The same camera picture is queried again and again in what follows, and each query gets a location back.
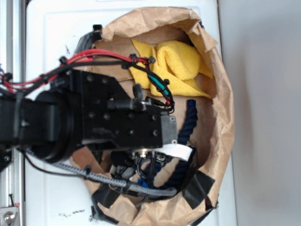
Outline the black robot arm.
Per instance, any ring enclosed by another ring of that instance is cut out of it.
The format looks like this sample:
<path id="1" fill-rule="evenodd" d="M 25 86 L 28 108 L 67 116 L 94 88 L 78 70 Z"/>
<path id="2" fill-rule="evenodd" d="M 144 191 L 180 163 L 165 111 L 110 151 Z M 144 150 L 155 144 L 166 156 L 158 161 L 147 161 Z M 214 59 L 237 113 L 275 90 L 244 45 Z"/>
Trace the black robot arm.
<path id="1" fill-rule="evenodd" d="M 111 76 L 70 70 L 35 100 L 25 93 L 0 98 L 0 149 L 29 149 L 60 162 L 76 150 L 155 152 L 187 161 L 192 149 L 177 139 L 175 117 L 134 86 L 126 93 Z"/>

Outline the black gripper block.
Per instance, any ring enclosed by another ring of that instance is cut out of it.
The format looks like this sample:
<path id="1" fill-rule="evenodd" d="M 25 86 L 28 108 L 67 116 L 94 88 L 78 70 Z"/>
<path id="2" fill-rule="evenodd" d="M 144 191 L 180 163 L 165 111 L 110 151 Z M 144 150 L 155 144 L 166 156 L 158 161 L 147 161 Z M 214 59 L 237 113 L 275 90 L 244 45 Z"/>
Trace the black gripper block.
<path id="1" fill-rule="evenodd" d="M 179 142 L 177 122 L 166 107 L 134 85 L 130 97 L 111 76 L 70 70 L 51 84 L 67 113 L 69 148 L 163 154 L 187 161 L 191 149 Z"/>

